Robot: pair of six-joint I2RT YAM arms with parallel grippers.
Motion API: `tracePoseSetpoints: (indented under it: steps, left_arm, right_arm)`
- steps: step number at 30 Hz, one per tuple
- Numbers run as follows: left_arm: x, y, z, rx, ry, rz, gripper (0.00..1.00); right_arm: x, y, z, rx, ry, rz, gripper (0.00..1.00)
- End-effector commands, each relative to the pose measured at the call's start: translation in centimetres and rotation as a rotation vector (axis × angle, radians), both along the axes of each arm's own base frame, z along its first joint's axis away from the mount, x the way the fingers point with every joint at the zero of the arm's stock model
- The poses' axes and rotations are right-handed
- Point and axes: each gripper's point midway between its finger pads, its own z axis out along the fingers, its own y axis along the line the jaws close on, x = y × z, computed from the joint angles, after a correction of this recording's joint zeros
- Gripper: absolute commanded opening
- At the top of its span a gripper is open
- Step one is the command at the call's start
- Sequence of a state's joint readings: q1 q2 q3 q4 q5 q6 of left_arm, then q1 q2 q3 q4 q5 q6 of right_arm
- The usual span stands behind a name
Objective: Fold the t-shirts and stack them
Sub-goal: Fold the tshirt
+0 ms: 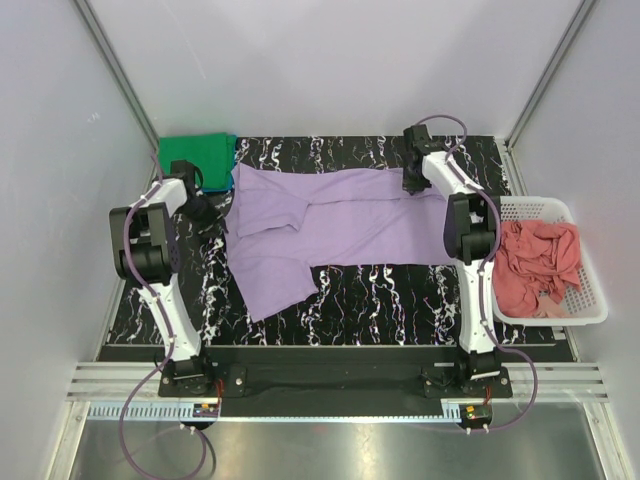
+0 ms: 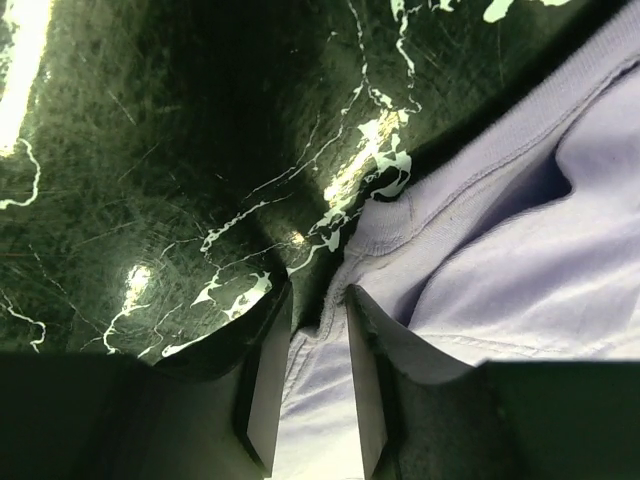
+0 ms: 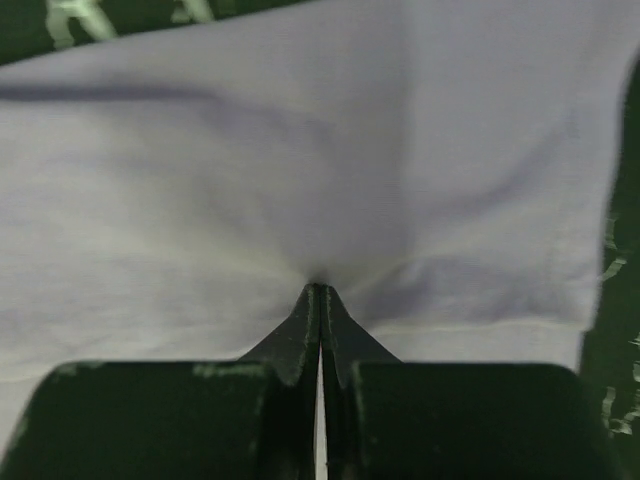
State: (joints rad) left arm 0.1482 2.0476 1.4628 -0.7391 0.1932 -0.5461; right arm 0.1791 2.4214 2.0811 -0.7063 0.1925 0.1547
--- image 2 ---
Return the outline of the purple t shirt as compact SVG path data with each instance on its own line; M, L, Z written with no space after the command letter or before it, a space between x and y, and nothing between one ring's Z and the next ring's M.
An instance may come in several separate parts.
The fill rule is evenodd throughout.
M292 340L277 479L363 477L350 285L471 365L637 359L638 3L444 166L365 205L319 325Z

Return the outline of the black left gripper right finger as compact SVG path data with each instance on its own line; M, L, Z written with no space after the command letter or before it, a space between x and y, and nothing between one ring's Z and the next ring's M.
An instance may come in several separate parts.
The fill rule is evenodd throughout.
M472 366L346 293L363 469L369 479L635 479L639 366Z

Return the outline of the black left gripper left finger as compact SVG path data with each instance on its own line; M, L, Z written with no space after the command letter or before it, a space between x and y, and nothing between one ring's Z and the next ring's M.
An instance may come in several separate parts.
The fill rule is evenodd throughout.
M293 292L148 365L129 355L1 357L5 479L265 479Z

